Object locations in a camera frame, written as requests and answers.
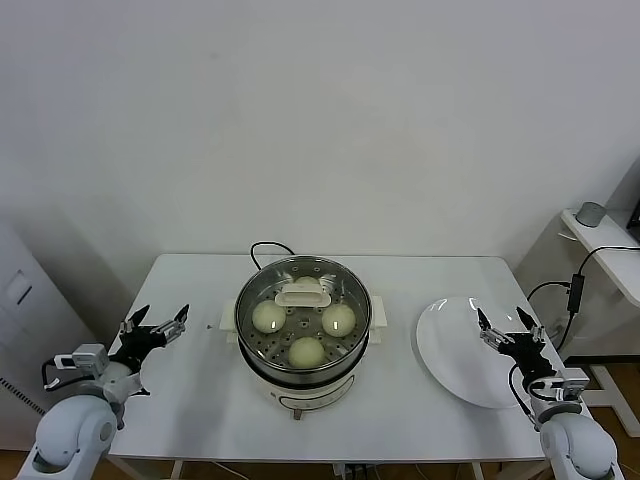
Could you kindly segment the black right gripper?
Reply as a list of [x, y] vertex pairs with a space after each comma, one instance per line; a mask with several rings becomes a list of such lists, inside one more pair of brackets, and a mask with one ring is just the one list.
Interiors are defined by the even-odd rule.
[[515, 361], [524, 379], [554, 376], [554, 369], [550, 361], [542, 355], [545, 346], [544, 327], [539, 325], [528, 312], [521, 307], [516, 308], [517, 315], [527, 331], [506, 334], [491, 326], [481, 308], [478, 308], [476, 312], [480, 338], [496, 351], [499, 351], [502, 346], [502, 354]]

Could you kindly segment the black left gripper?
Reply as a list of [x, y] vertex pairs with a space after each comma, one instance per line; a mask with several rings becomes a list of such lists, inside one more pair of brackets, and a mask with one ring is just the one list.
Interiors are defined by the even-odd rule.
[[153, 349], [165, 347], [184, 333], [189, 307], [189, 304], [184, 305], [171, 320], [159, 325], [158, 332], [151, 326], [139, 326], [150, 306], [145, 305], [136, 310], [120, 323], [121, 346], [115, 353], [115, 362], [126, 366], [132, 373], [139, 373], [144, 360]]

